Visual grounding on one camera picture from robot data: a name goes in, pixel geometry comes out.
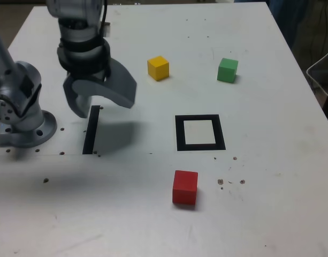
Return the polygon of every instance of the black square outline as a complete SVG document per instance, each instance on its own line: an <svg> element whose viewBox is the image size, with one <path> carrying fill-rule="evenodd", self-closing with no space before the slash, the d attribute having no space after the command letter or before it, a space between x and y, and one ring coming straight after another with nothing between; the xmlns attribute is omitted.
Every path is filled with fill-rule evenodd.
<svg viewBox="0 0 328 257"><path fill-rule="evenodd" d="M216 143L202 143L187 145L185 142L184 121L186 120L211 120L213 135ZM177 151L207 151L225 150L221 122L218 114L215 115L176 115Z"/></svg>

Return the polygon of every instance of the metal cylinder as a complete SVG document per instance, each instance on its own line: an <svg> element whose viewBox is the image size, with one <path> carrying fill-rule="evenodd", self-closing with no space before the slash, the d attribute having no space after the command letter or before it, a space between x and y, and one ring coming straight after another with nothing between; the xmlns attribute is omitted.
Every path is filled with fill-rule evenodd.
<svg viewBox="0 0 328 257"><path fill-rule="evenodd" d="M16 74L19 73L12 57L0 38L0 76L8 75L13 72Z"/></svg>
<svg viewBox="0 0 328 257"><path fill-rule="evenodd" d="M85 20L91 26L100 20L102 0L46 0L46 5L53 17Z"/></svg>

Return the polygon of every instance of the black bar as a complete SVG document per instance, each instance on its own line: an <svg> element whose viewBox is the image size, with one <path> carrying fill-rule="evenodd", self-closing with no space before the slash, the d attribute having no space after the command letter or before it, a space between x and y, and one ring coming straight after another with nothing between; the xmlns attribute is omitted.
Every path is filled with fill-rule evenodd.
<svg viewBox="0 0 328 257"><path fill-rule="evenodd" d="M93 154L99 115L100 115L100 106L99 105L91 106L88 128L87 128L87 133L85 135L85 141L83 146L83 154Z"/></svg>

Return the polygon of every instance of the black band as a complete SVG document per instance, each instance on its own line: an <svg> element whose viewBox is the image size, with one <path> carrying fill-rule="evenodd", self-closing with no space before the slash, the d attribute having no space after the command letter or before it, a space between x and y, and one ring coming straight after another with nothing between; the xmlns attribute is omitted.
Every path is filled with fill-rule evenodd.
<svg viewBox="0 0 328 257"><path fill-rule="evenodd" d="M79 43L67 41L63 38L60 39L60 42L62 46L70 52L88 52L104 44L104 40L100 35L97 35L88 41Z"/></svg>

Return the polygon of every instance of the green cube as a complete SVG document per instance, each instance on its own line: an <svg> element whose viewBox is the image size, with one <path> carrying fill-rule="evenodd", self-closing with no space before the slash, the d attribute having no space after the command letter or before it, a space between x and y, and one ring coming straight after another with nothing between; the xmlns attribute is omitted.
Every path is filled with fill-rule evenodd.
<svg viewBox="0 0 328 257"><path fill-rule="evenodd" d="M223 58L218 67L217 80L233 83L238 69L238 61Z"/></svg>

